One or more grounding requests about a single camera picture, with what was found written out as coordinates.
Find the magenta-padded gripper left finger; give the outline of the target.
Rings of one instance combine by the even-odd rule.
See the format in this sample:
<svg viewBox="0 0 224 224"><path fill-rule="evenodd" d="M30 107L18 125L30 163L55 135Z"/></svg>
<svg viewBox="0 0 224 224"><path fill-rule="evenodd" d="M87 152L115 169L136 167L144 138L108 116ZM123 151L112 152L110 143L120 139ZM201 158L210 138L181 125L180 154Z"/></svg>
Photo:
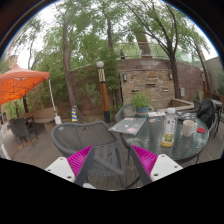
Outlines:
<svg viewBox="0 0 224 224"><path fill-rule="evenodd" d="M57 158L46 168L46 171L78 186L91 187L91 184L87 183L87 173L92 164L93 157L94 148L93 146L88 146L68 158Z"/></svg>

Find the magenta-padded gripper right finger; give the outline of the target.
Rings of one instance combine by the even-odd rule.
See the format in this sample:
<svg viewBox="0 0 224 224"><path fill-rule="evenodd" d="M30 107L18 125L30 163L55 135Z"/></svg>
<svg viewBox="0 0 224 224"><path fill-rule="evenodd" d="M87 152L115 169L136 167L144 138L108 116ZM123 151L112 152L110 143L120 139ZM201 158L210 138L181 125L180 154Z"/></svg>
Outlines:
<svg viewBox="0 0 224 224"><path fill-rule="evenodd" d="M139 146L132 145L130 154L139 173L143 185L159 180L182 169L166 154L159 156Z"/></svg>

